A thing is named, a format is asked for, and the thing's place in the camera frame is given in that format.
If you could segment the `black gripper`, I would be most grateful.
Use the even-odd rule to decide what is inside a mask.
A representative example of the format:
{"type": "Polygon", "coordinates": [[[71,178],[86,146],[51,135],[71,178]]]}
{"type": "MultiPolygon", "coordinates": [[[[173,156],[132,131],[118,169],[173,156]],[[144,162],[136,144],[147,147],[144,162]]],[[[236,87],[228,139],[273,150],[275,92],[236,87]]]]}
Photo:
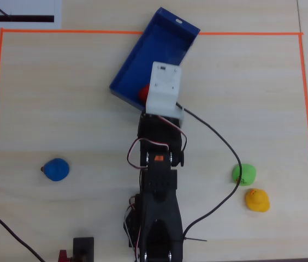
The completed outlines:
{"type": "Polygon", "coordinates": [[[178,118],[147,114],[140,114],[138,124],[138,136],[160,136],[160,135],[183,134],[178,118]]]}

